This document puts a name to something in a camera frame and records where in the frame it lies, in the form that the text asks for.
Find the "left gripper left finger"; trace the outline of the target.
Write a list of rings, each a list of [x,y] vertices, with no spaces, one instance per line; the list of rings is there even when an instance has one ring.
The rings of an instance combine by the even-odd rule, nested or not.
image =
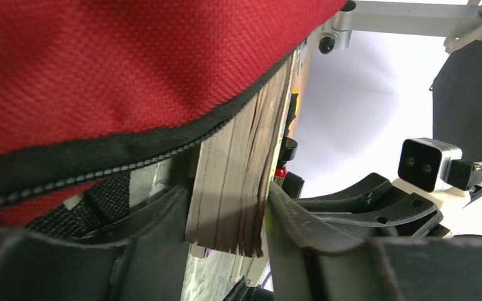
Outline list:
[[[82,241],[0,228],[0,300],[179,300],[191,193],[181,183]]]

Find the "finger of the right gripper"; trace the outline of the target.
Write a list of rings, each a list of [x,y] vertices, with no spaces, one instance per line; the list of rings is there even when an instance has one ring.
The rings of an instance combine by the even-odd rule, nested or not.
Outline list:
[[[366,213],[391,187],[389,179],[373,172],[341,191],[294,201],[310,212]]]
[[[385,193],[368,197],[308,198],[307,210],[326,224],[349,235],[422,238],[439,225],[441,210],[432,201],[412,193]]]

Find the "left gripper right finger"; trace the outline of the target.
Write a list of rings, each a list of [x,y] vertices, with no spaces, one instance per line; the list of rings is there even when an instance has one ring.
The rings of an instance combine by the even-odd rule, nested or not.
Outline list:
[[[275,300],[482,300],[482,236],[346,236],[270,186]]]

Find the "green storey treehouse book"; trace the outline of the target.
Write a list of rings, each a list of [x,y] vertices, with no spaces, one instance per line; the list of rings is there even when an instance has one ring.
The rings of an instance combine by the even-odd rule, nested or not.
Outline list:
[[[296,49],[250,93],[239,113],[201,143],[188,243],[246,257],[264,254],[265,203],[300,64]]]

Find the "red student backpack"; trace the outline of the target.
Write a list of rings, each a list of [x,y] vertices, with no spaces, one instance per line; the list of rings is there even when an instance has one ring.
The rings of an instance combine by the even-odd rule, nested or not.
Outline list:
[[[0,1],[0,227],[80,237],[236,114],[343,1]]]

